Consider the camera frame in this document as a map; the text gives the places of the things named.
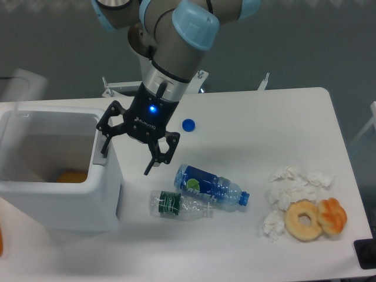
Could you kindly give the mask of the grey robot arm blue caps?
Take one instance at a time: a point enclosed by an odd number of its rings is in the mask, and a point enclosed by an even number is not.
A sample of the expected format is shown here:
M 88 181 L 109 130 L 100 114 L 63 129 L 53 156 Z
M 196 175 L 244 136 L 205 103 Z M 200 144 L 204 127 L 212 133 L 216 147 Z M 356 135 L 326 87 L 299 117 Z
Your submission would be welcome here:
M 112 102 L 97 129 L 108 145 L 126 134 L 146 144 L 150 167 L 170 163 L 180 135 L 166 127 L 212 48 L 220 25 L 254 15 L 260 1 L 93 1 L 103 26 L 140 25 L 150 66 L 130 107 Z

